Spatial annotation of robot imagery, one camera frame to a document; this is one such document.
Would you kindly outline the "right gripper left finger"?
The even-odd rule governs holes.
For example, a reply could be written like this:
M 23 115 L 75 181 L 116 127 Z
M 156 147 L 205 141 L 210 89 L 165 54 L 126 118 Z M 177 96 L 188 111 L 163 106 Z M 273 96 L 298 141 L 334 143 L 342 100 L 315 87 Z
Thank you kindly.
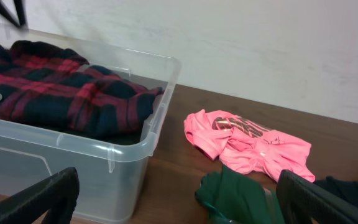
M 42 223 L 69 224 L 79 192 L 77 170 L 67 167 L 0 201 L 0 223 L 33 223 L 44 216 Z

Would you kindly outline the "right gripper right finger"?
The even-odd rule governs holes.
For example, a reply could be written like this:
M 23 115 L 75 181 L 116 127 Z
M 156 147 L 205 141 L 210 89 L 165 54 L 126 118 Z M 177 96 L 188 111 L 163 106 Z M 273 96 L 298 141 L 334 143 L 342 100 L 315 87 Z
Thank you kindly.
M 321 187 L 281 171 L 276 194 L 286 223 L 358 224 L 358 208 Z

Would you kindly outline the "dark green garment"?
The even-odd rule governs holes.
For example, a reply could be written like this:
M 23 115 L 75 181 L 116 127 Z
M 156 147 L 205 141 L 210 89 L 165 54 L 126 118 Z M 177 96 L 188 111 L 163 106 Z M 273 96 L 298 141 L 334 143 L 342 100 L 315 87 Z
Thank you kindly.
M 195 199 L 207 209 L 211 223 L 285 223 L 274 190 L 226 166 L 201 179 Z

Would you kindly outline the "pink printed t-shirt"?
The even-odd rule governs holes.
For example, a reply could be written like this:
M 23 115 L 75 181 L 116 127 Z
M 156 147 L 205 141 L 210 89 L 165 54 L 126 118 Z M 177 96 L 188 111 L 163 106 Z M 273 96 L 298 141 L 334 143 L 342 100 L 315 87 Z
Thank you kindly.
M 316 179 L 306 166 L 310 143 L 241 116 L 201 110 L 186 117 L 184 132 L 211 160 L 218 158 L 240 174 L 263 172 L 278 181 L 282 170 L 290 170 L 310 182 Z

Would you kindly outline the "black garment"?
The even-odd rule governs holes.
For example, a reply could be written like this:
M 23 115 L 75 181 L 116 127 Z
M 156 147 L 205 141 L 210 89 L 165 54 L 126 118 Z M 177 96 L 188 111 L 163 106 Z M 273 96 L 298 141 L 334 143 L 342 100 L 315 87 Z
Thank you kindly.
M 140 142 L 140 137 L 142 134 L 142 131 L 138 130 L 133 133 L 127 133 L 127 134 L 118 134 L 118 135 L 108 136 L 108 137 L 94 137 L 89 134 L 84 134 L 84 133 L 81 133 L 78 131 L 73 131 L 73 130 L 65 129 L 65 128 L 57 128 L 57 127 L 52 127 L 52 126 L 37 126 L 37 127 L 49 129 L 52 131 L 58 131 L 61 133 L 72 134 L 72 135 L 80 136 L 80 137 L 84 137 L 84 138 L 90 138 L 90 139 L 95 139 L 95 140 L 99 140 L 99 141 L 110 142 L 110 143 L 118 144 L 118 145 L 137 144 L 138 142 Z

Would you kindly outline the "red navy plaid shirt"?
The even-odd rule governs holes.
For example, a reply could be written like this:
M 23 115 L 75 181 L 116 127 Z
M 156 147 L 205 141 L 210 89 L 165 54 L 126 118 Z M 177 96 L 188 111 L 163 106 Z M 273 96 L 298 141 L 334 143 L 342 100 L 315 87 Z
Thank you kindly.
M 0 45 L 0 119 L 88 138 L 139 131 L 162 88 L 146 88 L 72 49 L 18 40 Z

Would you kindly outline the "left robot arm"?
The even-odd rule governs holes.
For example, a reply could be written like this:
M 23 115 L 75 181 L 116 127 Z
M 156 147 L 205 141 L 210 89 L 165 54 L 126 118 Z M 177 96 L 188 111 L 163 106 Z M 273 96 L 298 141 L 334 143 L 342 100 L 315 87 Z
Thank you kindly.
M 23 29 L 27 26 L 27 19 L 25 16 L 25 7 L 23 0 L 13 0 L 14 7 L 17 14 L 17 19 L 13 18 L 5 5 L 0 0 L 0 16 L 5 18 L 10 24 L 18 29 Z

